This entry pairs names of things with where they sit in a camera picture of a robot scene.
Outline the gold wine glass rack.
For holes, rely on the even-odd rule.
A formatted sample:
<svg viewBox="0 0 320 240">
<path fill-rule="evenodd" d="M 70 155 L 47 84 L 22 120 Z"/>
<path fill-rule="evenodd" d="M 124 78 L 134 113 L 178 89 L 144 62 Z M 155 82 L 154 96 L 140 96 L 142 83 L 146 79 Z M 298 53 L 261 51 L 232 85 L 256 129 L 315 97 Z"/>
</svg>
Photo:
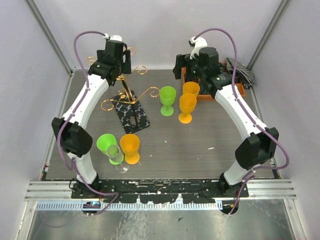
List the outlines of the gold wine glass rack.
<svg viewBox="0 0 320 240">
<path fill-rule="evenodd" d="M 111 81 L 111 85 L 114 86 L 118 81 L 122 85 L 122 90 L 118 91 L 117 95 L 110 99 L 105 99 L 101 102 L 100 107 L 105 112 L 115 110 L 120 123 L 126 134 L 133 134 L 141 131 L 150 126 L 150 121 L 140 104 L 139 100 L 146 93 L 149 93 L 150 97 L 157 98 L 160 95 L 160 89 L 155 86 L 147 88 L 140 96 L 136 96 L 134 91 L 131 90 L 126 82 L 126 77 L 137 70 L 137 73 L 144 75 L 148 69 L 139 65 L 134 69 L 131 69 L 131 50 L 132 47 L 123 49 L 124 59 L 121 73 Z"/>
</svg>

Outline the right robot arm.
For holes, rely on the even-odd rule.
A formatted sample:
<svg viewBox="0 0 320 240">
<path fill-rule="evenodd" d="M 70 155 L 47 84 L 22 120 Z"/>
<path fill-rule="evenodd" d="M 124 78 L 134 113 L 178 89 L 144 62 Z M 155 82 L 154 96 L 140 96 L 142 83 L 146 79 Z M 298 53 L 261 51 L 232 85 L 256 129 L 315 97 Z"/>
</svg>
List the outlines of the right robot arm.
<svg viewBox="0 0 320 240">
<path fill-rule="evenodd" d="M 235 150 L 235 162 L 218 181 L 220 193 L 231 197 L 240 188 L 246 174 L 274 157 L 279 132 L 275 127 L 267 127 L 253 113 L 238 88 L 232 85 L 232 75 L 222 71 L 214 47 L 200 49 L 195 57 L 178 54 L 172 70 L 176 79 L 182 78 L 182 69 L 185 69 L 184 79 L 198 83 L 211 95 L 228 113 L 240 133 L 242 143 Z"/>
</svg>

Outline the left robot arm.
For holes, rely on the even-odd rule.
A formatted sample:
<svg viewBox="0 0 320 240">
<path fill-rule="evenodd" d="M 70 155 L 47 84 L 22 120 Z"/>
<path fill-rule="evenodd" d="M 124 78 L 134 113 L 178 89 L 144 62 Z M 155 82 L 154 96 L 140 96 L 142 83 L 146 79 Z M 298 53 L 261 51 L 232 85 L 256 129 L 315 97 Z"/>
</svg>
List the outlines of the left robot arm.
<svg viewBox="0 0 320 240">
<path fill-rule="evenodd" d="M 59 154 L 67 168 L 76 172 L 88 198 L 99 195 L 100 185 L 91 160 L 93 138 L 86 131 L 87 123 L 101 96 L 121 74 L 130 72 L 130 50 L 119 35 L 113 35 L 106 40 L 105 48 L 97 51 L 97 60 L 84 73 L 85 84 L 71 107 L 51 123 Z"/>
</svg>

